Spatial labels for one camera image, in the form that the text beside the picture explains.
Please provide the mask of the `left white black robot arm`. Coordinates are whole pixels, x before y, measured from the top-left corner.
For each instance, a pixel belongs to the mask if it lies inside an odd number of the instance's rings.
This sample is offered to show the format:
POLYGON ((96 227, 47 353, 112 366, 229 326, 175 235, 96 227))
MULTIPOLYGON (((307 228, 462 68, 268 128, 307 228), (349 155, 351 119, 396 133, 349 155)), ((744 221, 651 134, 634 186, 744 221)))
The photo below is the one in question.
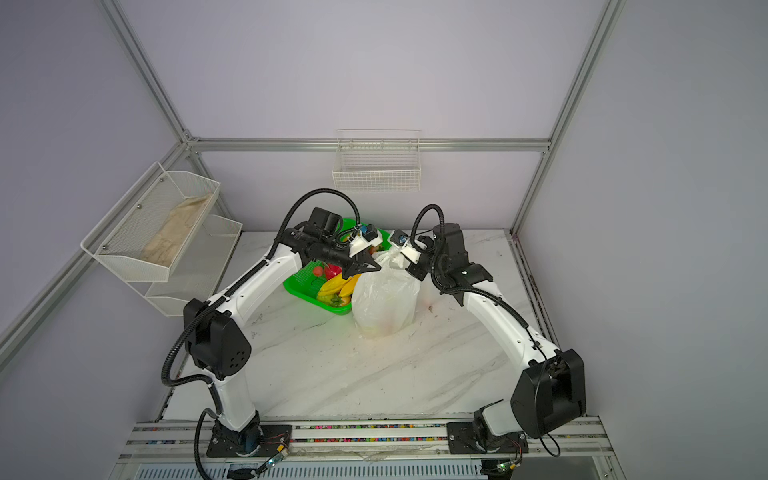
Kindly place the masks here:
POLYGON ((380 269, 370 249, 382 244, 382 233, 372 225, 344 232, 338 229, 341 224, 338 215, 315 208, 300 227, 283 228, 267 254, 229 287, 185 306, 185 348, 214 404, 215 453, 253 456, 262 444, 271 443, 243 372, 252 355, 245 324, 262 302, 313 261, 340 267, 340 279, 380 269))

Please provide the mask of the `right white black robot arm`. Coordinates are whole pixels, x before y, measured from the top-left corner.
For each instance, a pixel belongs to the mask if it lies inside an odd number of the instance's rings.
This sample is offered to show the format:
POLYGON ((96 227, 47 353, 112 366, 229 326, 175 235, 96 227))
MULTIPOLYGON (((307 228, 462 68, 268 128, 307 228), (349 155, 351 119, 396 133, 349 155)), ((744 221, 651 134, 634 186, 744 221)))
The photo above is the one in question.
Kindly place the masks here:
POLYGON ((512 434, 541 440, 586 414, 581 356, 543 337, 505 300, 491 273, 469 259, 457 224, 438 225, 429 236, 418 238, 400 232, 394 243, 406 260, 406 271, 420 281, 429 278, 440 294, 474 315, 517 368, 511 397, 473 414, 478 451, 499 452, 512 434))

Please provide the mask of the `white lemon print plastic bag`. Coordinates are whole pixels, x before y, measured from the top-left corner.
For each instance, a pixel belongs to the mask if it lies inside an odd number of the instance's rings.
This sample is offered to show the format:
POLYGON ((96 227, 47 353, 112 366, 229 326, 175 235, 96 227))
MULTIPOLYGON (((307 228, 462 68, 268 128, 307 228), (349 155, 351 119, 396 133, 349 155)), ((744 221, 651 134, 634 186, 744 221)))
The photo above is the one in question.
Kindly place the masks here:
POLYGON ((393 335, 414 319, 422 282, 406 268, 410 262, 397 247, 374 255, 380 266, 364 273, 352 294, 352 315, 360 334, 369 339, 393 335))

